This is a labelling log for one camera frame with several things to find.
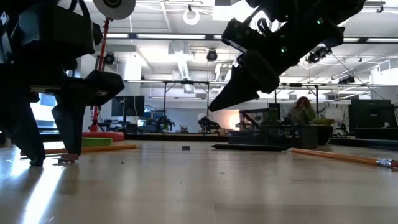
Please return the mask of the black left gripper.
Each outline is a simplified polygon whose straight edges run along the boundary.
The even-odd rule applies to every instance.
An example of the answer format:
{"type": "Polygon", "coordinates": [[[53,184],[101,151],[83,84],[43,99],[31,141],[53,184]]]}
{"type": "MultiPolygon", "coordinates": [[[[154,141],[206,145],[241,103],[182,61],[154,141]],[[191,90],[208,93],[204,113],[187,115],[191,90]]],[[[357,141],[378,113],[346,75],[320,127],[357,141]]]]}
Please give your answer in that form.
{"type": "Polygon", "coordinates": [[[45,160],[43,141],[30,107],[39,100],[40,88],[62,101],[52,109],[61,140],[69,154],[81,154],[85,106],[103,105],[124,89],[120,75],[93,70],[85,78],[69,77],[65,67],[76,60],[39,60],[23,58],[1,62],[1,132],[29,159],[30,165],[41,166],[45,160]]]}

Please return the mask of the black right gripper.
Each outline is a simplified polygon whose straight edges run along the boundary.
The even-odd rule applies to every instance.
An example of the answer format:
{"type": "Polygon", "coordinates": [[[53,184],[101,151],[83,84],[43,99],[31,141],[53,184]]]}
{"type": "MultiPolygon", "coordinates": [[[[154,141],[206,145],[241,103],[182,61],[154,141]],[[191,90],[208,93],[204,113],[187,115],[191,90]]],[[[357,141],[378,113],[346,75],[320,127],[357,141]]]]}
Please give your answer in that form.
{"type": "Polygon", "coordinates": [[[319,44],[328,48],[343,43],[345,29],[328,16],[303,16],[288,21],[271,34],[256,34],[248,52],[232,66],[231,78],[210,103],[211,112],[258,99],[259,91],[271,93],[279,86],[279,76],[319,44]]]}

